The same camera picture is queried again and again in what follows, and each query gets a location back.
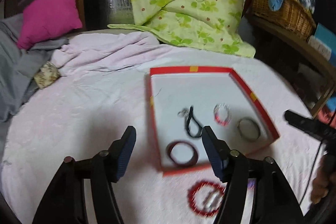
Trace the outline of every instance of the black cable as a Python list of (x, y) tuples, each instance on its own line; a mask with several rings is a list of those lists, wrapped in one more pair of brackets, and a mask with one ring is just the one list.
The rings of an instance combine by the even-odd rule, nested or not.
[[(334, 111), (334, 114), (332, 116), (332, 118), (330, 119), (330, 121), (328, 122), (328, 126), (331, 125), (331, 122), (334, 120), (336, 116), (336, 110)], [(313, 174), (313, 171), (314, 171), (314, 166), (315, 166), (315, 163), (316, 163), (316, 160), (317, 160), (317, 156), (319, 155), (320, 153), (320, 149), (321, 149), (321, 146), (322, 146), (322, 141), (320, 142), (320, 145), (319, 145), (319, 148), (317, 149), (317, 152), (316, 152), (316, 155), (315, 155), (315, 159), (314, 159), (314, 162), (313, 162), (313, 166), (311, 167), (311, 170), (310, 170), (310, 175), (309, 175), (309, 179), (308, 179), (308, 182), (307, 182), (307, 186), (306, 186), (306, 189), (304, 190), (304, 193), (303, 193), (303, 196), (302, 196), (302, 199), (300, 201), (300, 206), (301, 206), (301, 203), (303, 201), (303, 199), (305, 198), (305, 195), (307, 193), (307, 190), (308, 190), (308, 186), (309, 186), (309, 182), (310, 182), (310, 179), (311, 179), (311, 176)]]

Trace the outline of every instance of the wooden table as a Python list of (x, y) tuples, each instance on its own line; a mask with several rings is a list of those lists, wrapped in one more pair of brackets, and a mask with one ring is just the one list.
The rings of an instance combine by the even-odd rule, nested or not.
[(266, 32), (278, 37), (283, 42), (287, 43), (297, 52), (302, 54), (327, 80), (327, 84), (324, 87), (321, 97), (318, 99), (317, 103), (310, 109), (310, 113), (313, 117), (316, 117), (318, 112), (325, 105), (326, 101), (330, 98), (335, 90), (336, 85), (336, 69), (332, 66), (319, 52), (317, 52), (313, 47), (311, 47), (306, 41), (300, 39), (297, 35), (293, 34), (286, 29), (279, 27), (265, 19), (257, 17), (252, 14), (246, 15), (248, 21), (259, 27)]

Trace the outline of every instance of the screw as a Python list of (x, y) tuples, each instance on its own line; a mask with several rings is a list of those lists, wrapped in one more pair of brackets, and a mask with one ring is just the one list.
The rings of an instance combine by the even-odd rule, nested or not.
[(239, 156), (239, 151), (237, 151), (237, 150), (231, 150), (230, 151), (230, 155), (233, 156), (233, 157), (238, 157)]
[(274, 159), (273, 159), (272, 157), (266, 157), (265, 160), (266, 160), (269, 164), (274, 163)]
[(66, 163), (66, 164), (68, 164), (68, 163), (71, 162), (72, 160), (73, 160), (72, 157), (67, 156), (67, 157), (64, 158), (63, 162)]
[(101, 157), (106, 157), (109, 154), (109, 152), (107, 150), (102, 150), (99, 152), (99, 156)]

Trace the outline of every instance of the hand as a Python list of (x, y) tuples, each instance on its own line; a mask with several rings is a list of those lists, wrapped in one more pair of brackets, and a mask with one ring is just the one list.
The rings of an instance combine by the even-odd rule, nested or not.
[(333, 183), (336, 185), (336, 172), (332, 173), (328, 178), (326, 173), (323, 171), (323, 160), (322, 157), (320, 162), (320, 167), (317, 170), (316, 178), (313, 180), (313, 190), (310, 194), (310, 200), (313, 204), (319, 203), (321, 198), (324, 198), (328, 194), (327, 186), (329, 183)]

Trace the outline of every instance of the white tray with red border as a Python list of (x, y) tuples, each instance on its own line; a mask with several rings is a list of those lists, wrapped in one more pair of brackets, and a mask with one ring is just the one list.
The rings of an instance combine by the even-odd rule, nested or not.
[[(250, 154), (267, 147), (279, 138), (256, 95), (244, 80), (228, 67), (178, 66), (150, 69), (150, 105), (157, 149), (164, 175), (174, 175), (209, 167), (202, 139), (187, 135), (185, 120), (178, 113), (194, 107), (195, 118), (203, 125), (211, 126), (217, 138), (225, 140), (231, 149)], [(231, 120), (222, 126), (215, 121), (214, 107), (226, 104), (230, 108)], [(260, 137), (249, 142), (241, 137), (238, 121), (248, 117), (260, 128)], [(192, 132), (197, 128), (190, 124)], [(198, 152), (197, 163), (188, 168), (179, 168), (167, 155), (167, 146), (174, 141), (187, 141)], [(176, 145), (172, 156), (177, 162), (187, 162), (193, 151), (185, 145)]]

